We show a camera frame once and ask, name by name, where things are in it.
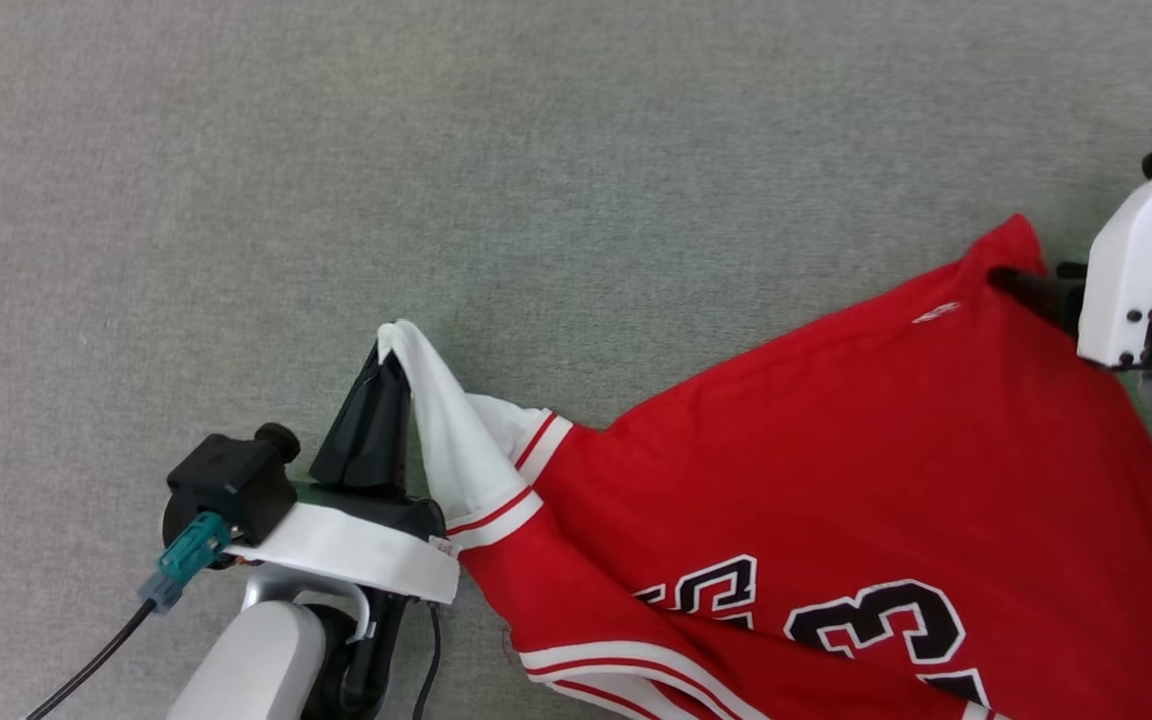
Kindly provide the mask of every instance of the teal connector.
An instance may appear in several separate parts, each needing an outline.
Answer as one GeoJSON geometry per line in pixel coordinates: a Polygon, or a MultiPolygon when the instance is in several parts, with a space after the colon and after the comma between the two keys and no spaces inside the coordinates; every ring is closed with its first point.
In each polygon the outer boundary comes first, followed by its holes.
{"type": "Polygon", "coordinates": [[[159,571],[141,585],[141,600],[154,601],[154,612],[172,611],[185,585],[220,558],[232,541],[229,528],[214,511],[200,511],[159,556],[159,571]]]}

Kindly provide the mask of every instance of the number 3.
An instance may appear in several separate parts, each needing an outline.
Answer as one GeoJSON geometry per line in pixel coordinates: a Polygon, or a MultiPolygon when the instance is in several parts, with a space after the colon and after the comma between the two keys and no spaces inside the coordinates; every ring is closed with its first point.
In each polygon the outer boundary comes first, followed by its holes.
{"type": "MultiPolygon", "coordinates": [[[[967,637],[950,598],[917,579],[870,585],[855,597],[799,607],[786,621],[785,634],[806,646],[854,657],[851,647],[866,649],[896,634],[888,620],[896,612],[912,612],[918,621],[918,628],[902,632],[909,660],[915,665],[950,661],[967,637]],[[827,637],[829,630],[846,630],[850,647],[832,643],[827,637]]],[[[961,673],[920,674],[919,679],[967,700],[987,705],[980,674],[975,668],[961,673]]]]}

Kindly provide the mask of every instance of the jersey logo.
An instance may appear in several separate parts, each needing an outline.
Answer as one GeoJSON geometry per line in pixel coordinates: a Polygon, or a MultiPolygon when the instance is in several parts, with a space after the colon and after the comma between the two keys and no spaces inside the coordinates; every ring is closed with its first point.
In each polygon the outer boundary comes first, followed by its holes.
{"type": "Polygon", "coordinates": [[[920,323],[932,323],[932,320],[940,318],[942,314],[949,314],[960,306],[963,306],[961,302],[946,302],[945,305],[933,306],[933,309],[929,310],[926,313],[919,314],[918,318],[914,318],[914,324],[918,325],[920,323]]]}
{"type": "MultiPolygon", "coordinates": [[[[647,605],[658,605],[672,594],[673,605],[667,611],[689,612],[689,614],[699,611],[705,605],[705,597],[708,597],[708,607],[705,611],[722,614],[725,611],[755,601],[756,575],[758,575],[758,559],[751,555],[736,555],[684,575],[673,583],[673,593],[669,593],[662,583],[636,592],[634,597],[647,605]]],[[[751,612],[715,615],[714,619],[738,628],[755,629],[755,615],[751,612]]]]}

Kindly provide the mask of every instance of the red stripe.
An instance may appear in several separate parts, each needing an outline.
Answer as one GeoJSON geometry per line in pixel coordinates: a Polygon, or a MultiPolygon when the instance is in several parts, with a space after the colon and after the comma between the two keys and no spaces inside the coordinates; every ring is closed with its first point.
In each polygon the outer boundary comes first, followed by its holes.
{"type": "Polygon", "coordinates": [[[577,692],[591,694],[591,696],[600,697],[606,702],[614,702],[616,703],[616,705],[620,705],[621,707],[626,707],[628,710],[637,712],[637,714],[642,717],[650,717],[650,719],[652,720],[660,720],[659,715],[652,714],[652,712],[647,712],[645,707],[636,705],[636,703],[634,702],[626,700],[626,698],[617,696],[617,694],[600,691],[600,689],[598,688],[591,688],[589,685],[583,685],[581,683],[573,683],[570,680],[559,680],[554,684],[562,685],[563,688],[571,688],[574,691],[577,692]]]}
{"type": "Polygon", "coordinates": [[[486,518],[479,518],[472,521],[472,523],[467,523],[458,528],[453,528],[452,530],[447,530],[447,537],[453,537],[455,533],[463,533],[465,532],[465,530],[472,530],[475,528],[482,528],[483,525],[488,524],[492,520],[497,520],[499,518],[500,515],[505,515],[513,506],[522,502],[522,498],[525,498],[526,493],[530,492],[531,488],[522,488],[522,492],[520,492],[516,497],[509,498],[509,502],[506,502],[502,506],[498,507],[498,509],[494,509],[492,514],[486,516],[486,518]]]}
{"type": "Polygon", "coordinates": [[[661,670],[664,674],[672,676],[673,679],[682,680],[682,682],[688,683],[691,688],[698,689],[698,691],[704,692],[710,700],[714,702],[714,705],[721,707],[728,717],[740,717],[732,712],[730,707],[723,705],[723,702],[718,699],[715,694],[708,691],[708,688],[696,683],[689,676],[680,673],[680,670],[673,669],[668,665],[660,665],[659,662],[652,662],[650,660],[635,660],[628,659],[628,657],[586,657],[584,660],[571,660],[570,662],[556,662],[554,665],[548,665],[545,667],[536,667],[536,669],[526,669],[529,675],[545,675],[548,673],[558,673],[558,670],[568,670],[573,667],[581,667],[582,665],[628,665],[634,667],[647,667],[651,670],[661,670]]]}
{"type": "Polygon", "coordinates": [[[556,414],[550,414],[548,418],[545,418],[545,422],[540,423],[540,429],[536,430],[535,435],[531,435],[531,442],[526,444],[526,448],[522,452],[522,455],[518,456],[518,461],[513,464],[513,469],[517,470],[518,468],[522,468],[522,464],[526,462],[526,456],[531,455],[531,450],[535,450],[536,444],[540,442],[540,435],[545,434],[545,430],[550,429],[550,423],[553,423],[556,417],[556,414]]]}

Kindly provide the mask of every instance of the red jersey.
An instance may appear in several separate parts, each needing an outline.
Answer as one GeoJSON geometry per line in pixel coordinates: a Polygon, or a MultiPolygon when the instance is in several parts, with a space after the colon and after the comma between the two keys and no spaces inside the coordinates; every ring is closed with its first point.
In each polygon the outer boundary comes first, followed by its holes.
{"type": "Polygon", "coordinates": [[[963,260],[611,429],[465,396],[408,323],[431,495],[532,679],[627,717],[1152,717],[1152,442],[963,260]]]}

